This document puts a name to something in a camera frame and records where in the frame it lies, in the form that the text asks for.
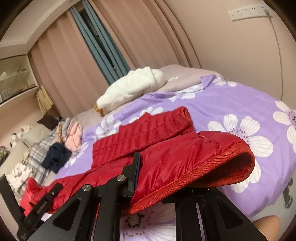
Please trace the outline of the red down jacket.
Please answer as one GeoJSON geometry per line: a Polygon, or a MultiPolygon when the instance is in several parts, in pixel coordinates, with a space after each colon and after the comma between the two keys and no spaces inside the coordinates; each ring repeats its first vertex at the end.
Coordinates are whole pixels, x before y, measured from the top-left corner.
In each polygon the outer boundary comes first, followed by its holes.
{"type": "Polygon", "coordinates": [[[132,215],[186,187],[217,187],[244,181],[255,157],[249,145],[227,132],[196,132],[186,107],[151,115],[120,126],[92,148],[92,166],[81,174],[58,179],[63,189],[49,206],[57,211],[85,184],[99,186],[142,157],[138,184],[123,215],[132,215]]]}

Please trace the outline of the floral white pillow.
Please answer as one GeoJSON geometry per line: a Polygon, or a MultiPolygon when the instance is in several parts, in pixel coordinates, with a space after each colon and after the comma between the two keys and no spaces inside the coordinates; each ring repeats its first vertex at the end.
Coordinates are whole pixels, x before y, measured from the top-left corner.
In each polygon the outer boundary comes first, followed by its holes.
{"type": "Polygon", "coordinates": [[[33,175],[33,169],[22,163],[17,163],[11,173],[6,175],[6,179],[16,197],[19,199],[23,197],[26,181],[33,175]]]}

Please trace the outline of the plaid grey pillow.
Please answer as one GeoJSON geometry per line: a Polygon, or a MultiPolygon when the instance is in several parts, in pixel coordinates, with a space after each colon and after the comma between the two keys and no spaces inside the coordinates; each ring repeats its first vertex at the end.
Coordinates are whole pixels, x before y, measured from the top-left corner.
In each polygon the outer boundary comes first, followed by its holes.
{"type": "Polygon", "coordinates": [[[55,140],[56,128],[54,128],[51,133],[42,141],[35,143],[33,146],[29,147],[29,156],[26,161],[28,163],[28,166],[34,170],[33,177],[39,185],[44,185],[50,174],[50,171],[43,168],[41,164],[44,161],[49,148],[53,145],[55,140]]]}

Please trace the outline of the navy fleece garment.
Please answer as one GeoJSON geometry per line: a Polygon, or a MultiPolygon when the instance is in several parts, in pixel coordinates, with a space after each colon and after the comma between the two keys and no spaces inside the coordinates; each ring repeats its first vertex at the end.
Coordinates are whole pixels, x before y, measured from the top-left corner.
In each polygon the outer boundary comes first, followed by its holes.
{"type": "Polygon", "coordinates": [[[48,150],[42,167],[46,170],[52,171],[55,174],[64,167],[65,163],[69,160],[72,152],[67,149],[63,144],[55,142],[48,150]]]}

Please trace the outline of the pink folded garment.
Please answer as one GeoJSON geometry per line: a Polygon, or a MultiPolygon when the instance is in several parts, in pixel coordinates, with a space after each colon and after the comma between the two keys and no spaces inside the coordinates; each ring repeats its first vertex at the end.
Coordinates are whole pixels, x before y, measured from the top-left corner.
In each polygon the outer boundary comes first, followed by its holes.
{"type": "Polygon", "coordinates": [[[81,147],[82,128],[78,121],[73,121],[67,130],[65,147],[71,152],[76,152],[81,147]]]}

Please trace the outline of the beige headboard pillow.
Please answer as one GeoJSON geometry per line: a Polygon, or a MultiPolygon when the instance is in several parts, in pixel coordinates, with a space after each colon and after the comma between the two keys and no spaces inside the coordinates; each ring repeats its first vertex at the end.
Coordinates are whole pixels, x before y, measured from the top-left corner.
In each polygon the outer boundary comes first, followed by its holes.
{"type": "Polygon", "coordinates": [[[51,130],[48,129],[43,124],[36,124],[32,127],[27,133],[25,133],[21,140],[27,146],[31,147],[35,143],[42,141],[46,136],[51,133],[51,130]]]}

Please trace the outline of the beige folded garment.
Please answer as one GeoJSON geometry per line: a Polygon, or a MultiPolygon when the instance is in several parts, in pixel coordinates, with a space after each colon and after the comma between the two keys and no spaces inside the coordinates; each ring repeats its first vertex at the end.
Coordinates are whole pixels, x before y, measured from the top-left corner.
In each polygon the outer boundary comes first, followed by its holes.
{"type": "Polygon", "coordinates": [[[63,144],[63,134],[62,134],[63,122],[60,121],[56,128],[56,142],[63,144]]]}

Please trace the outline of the grey folded garment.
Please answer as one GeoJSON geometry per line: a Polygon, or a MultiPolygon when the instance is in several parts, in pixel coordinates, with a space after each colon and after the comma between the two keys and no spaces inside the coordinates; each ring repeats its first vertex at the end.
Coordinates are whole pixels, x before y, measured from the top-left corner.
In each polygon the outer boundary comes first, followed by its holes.
{"type": "Polygon", "coordinates": [[[68,130],[68,127],[70,125],[70,121],[71,119],[70,118],[66,118],[62,124],[62,137],[65,137],[66,134],[67,134],[67,130],[68,130]]]}

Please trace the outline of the dark brown cushion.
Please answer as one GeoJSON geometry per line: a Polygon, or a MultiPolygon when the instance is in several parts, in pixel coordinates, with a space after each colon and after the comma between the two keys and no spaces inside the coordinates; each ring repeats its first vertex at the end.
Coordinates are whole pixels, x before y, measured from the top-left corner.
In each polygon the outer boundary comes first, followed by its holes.
{"type": "Polygon", "coordinates": [[[59,121],[51,115],[45,114],[37,123],[44,125],[46,128],[50,129],[51,131],[57,127],[59,121]]]}

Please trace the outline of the purple floral bed cover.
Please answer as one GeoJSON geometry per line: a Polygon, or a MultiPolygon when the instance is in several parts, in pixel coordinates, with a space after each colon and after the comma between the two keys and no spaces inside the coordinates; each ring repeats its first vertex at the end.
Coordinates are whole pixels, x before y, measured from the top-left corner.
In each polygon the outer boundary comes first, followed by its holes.
{"type": "Polygon", "coordinates": [[[229,132],[253,151],[256,164],[245,181],[221,188],[249,218],[280,218],[285,233],[295,216],[295,110],[265,92],[216,75],[187,84],[185,89],[146,94],[101,118],[92,110],[76,116],[83,127],[82,148],[57,174],[83,173],[92,164],[96,140],[116,133],[120,126],[185,106],[196,131],[229,132]]]}

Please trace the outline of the grey bed sheet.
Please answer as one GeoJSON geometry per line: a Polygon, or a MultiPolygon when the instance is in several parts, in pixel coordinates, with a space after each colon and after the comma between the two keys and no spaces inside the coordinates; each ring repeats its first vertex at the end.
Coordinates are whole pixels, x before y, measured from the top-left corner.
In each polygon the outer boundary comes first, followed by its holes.
{"type": "MultiPolygon", "coordinates": [[[[160,69],[166,80],[166,83],[157,92],[176,92],[186,89],[201,82],[201,78],[215,74],[221,78],[223,76],[212,70],[189,68],[181,65],[168,65],[160,69]]],[[[100,123],[104,116],[97,113],[94,109],[82,112],[71,119],[78,121],[83,131],[88,130],[92,126],[100,123]]]]}

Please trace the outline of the white plush goose toy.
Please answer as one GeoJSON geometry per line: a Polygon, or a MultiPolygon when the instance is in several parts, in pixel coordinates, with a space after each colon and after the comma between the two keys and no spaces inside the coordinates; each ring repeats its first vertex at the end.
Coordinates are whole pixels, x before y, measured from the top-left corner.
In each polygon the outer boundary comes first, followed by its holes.
{"type": "Polygon", "coordinates": [[[155,92],[165,84],[164,74],[148,66],[131,70],[126,76],[110,85],[95,104],[95,111],[106,115],[121,105],[146,93],[155,92]]]}

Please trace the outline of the white shelf unit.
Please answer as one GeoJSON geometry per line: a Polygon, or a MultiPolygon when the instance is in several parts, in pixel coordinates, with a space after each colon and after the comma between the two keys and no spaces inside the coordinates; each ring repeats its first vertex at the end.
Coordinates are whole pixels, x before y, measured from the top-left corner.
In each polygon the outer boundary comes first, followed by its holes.
{"type": "Polygon", "coordinates": [[[38,87],[27,55],[1,59],[1,104],[38,87]]]}

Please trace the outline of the pink beige curtain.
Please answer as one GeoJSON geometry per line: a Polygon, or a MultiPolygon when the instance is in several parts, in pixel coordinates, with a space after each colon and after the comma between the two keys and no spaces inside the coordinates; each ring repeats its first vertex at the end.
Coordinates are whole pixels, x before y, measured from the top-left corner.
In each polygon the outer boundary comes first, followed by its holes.
{"type": "Polygon", "coordinates": [[[130,70],[200,67],[165,1],[82,1],[43,32],[29,51],[37,81],[62,117],[89,110],[130,70]]]}

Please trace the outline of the teal curtain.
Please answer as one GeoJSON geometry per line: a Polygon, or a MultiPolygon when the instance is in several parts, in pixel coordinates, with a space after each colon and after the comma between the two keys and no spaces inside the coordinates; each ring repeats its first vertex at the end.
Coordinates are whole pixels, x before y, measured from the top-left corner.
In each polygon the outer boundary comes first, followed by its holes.
{"type": "Polygon", "coordinates": [[[90,2],[82,1],[81,10],[72,6],[70,13],[107,83],[126,76],[130,67],[90,2]]]}

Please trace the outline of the white wall power strip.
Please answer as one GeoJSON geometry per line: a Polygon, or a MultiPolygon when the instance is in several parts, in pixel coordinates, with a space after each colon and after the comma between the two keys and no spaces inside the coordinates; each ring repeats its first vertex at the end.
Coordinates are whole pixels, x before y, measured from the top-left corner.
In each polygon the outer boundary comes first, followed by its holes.
{"type": "Polygon", "coordinates": [[[252,18],[268,18],[272,17],[267,7],[263,4],[257,4],[253,6],[245,6],[243,8],[234,9],[228,11],[228,15],[231,21],[246,20],[252,18]]]}

